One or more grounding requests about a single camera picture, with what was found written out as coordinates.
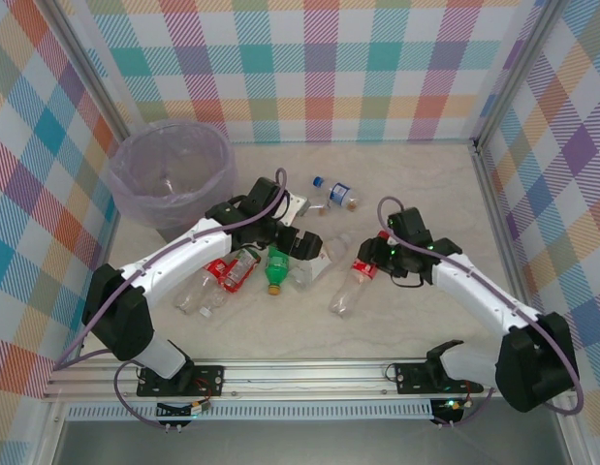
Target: robotic arm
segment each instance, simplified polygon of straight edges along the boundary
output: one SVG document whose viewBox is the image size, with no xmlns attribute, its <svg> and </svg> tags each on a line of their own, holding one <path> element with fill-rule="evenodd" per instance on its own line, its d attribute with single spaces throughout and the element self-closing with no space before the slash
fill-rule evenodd
<svg viewBox="0 0 600 465">
<path fill-rule="evenodd" d="M 321 238 L 312 232 L 301 235 L 291 226 L 308 207 L 307 200 L 287 191 L 280 195 L 280 189 L 282 186 L 262 177 L 247 196 L 215 205 L 204 219 L 161 250 L 118 270 L 107 263 L 100 266 L 91 279 L 82 322 L 88 325 L 109 297 L 128 283 L 92 332 L 119 360 L 135 360 L 171 380 L 181 393 L 194 377 L 193 363 L 154 331 L 149 308 L 197 269 L 248 244 L 274 244 L 299 260 L 317 257 Z M 271 213 L 251 220 L 268 208 Z M 221 231 L 224 226 L 231 229 Z"/>
<path fill-rule="evenodd" d="M 569 326 L 560 315 L 524 305 L 492 283 L 452 240 L 433 240 L 417 208 L 390 215 L 388 227 L 402 240 L 369 239 L 358 258 L 393 278 L 418 274 L 421 285 L 427 282 L 454 297 L 497 336 L 485 343 L 450 341 L 429 351 L 425 368 L 437 389 L 449 379 L 472 381 L 498 388 L 512 407 L 528 412 L 574 386 L 574 376 L 558 354 L 566 356 L 577 378 Z"/>
</svg>

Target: plaid wall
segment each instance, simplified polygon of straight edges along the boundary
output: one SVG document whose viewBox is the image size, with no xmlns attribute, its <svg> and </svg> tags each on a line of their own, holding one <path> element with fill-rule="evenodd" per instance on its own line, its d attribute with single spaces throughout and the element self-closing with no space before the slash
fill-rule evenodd
<svg viewBox="0 0 600 465">
<path fill-rule="evenodd" d="M 567 318 L 600 447 L 600 0 L 573 0 L 489 144 L 535 307 Z"/>
<path fill-rule="evenodd" d="M 21 463 L 78 327 L 114 204 L 116 142 L 32 0 L 0 0 L 0 464 Z"/>
<path fill-rule="evenodd" d="M 489 93 L 489 96 L 488 96 L 487 100 L 485 101 L 485 105 L 483 106 L 481 115 L 478 118 L 476 125 L 474 126 L 474 130 L 472 131 L 472 134 L 471 134 L 472 139 L 477 138 L 479 136 L 479 133 L 483 129 L 483 126 L 485 125 L 485 122 L 487 121 L 487 117 L 489 116 L 489 113 L 493 109 L 493 104 L 495 103 L 495 99 L 497 99 L 497 97 L 502 92 L 502 89 L 504 89 L 504 86 L 506 85 L 506 82 L 508 81 L 509 76 L 511 75 L 511 69 L 513 68 L 513 65 L 515 64 L 515 61 L 519 58 L 520 53 L 523 50 L 523 45 L 528 40 L 528 37 L 530 37 L 530 33 L 534 29 L 534 26 L 535 26 L 537 20 L 539 19 L 539 16 L 540 16 L 541 12 L 543 11 L 543 8 L 547 4 L 547 2 L 548 2 L 548 0 L 535 0 L 534 6 L 530 10 L 528 17 L 525 20 L 525 24 L 523 25 L 523 28 L 521 29 L 521 31 L 517 37 L 517 40 L 515 41 L 515 44 L 513 45 L 513 48 L 511 48 L 508 58 L 502 65 L 502 69 L 500 70 L 500 73 L 498 74 L 497 79 L 493 83 L 493 87 L 491 88 L 491 92 Z"/>
<path fill-rule="evenodd" d="M 135 125 L 197 119 L 233 141 L 467 140 L 495 78 L 489 70 L 503 68 L 494 58 L 511 19 L 534 8 L 521 0 L 61 3 Z"/>
</svg>

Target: red bottle label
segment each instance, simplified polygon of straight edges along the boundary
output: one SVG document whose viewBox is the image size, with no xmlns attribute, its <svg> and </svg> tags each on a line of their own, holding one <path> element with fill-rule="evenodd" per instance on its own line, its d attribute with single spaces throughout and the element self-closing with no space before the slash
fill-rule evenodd
<svg viewBox="0 0 600 465">
<path fill-rule="evenodd" d="M 215 259 L 213 262 L 206 264 L 205 269 L 215 276 L 216 279 L 220 279 L 220 276 L 222 276 L 226 270 L 226 266 L 226 262 L 222 259 Z"/>
<path fill-rule="evenodd" d="M 218 278 L 218 283 L 224 286 L 229 293 L 236 293 L 260 261 L 261 257 L 258 255 L 254 257 L 249 252 L 240 250 Z"/>
<path fill-rule="evenodd" d="M 356 269 L 362 274 L 365 274 L 370 279 L 373 279 L 377 274 L 377 266 L 375 266 L 374 264 L 364 263 L 359 259 L 356 259 L 354 261 L 354 264 L 351 265 L 351 268 Z"/>
</svg>

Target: purple plastic bag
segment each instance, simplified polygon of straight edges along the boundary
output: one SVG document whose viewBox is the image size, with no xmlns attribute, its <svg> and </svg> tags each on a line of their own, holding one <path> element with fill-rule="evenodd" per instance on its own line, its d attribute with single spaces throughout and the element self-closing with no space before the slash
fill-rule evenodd
<svg viewBox="0 0 600 465">
<path fill-rule="evenodd" d="M 213 126 L 156 121 L 121 143 L 109 178 L 121 215 L 157 230 L 187 225 L 187 231 L 233 196 L 235 153 Z"/>
</svg>

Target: marble surface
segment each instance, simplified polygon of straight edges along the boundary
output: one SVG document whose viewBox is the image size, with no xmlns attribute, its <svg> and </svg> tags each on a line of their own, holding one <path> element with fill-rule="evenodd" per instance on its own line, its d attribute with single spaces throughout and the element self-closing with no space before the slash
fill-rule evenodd
<svg viewBox="0 0 600 465">
<path fill-rule="evenodd" d="M 434 238 L 448 236 L 506 289 L 466 146 L 339 143 L 236 145 L 235 150 L 237 193 L 247 193 L 259 176 L 273 177 L 277 167 L 287 170 L 289 189 L 301 195 L 317 194 L 311 186 L 315 175 L 335 177 L 357 188 L 362 203 L 355 212 L 335 209 L 325 217 L 299 218 L 294 223 L 323 238 L 347 232 L 354 243 L 335 270 L 302 294 L 283 283 L 280 296 L 268 295 L 263 264 L 209 319 L 182 314 L 172 307 L 174 292 L 170 293 L 151 309 L 159 334 L 191 357 L 205 358 L 423 357 L 453 338 L 487 336 L 440 290 L 399 289 L 385 273 L 377 274 L 349 317 L 340 319 L 327 310 L 360 244 L 379 231 L 376 205 L 386 195 L 417 206 Z M 386 206 L 386 213 L 393 211 L 393 204 Z M 163 245 L 156 231 L 121 219 L 110 263 L 120 267 Z M 98 348 L 99 341 L 87 340 L 86 352 Z"/>
</svg>

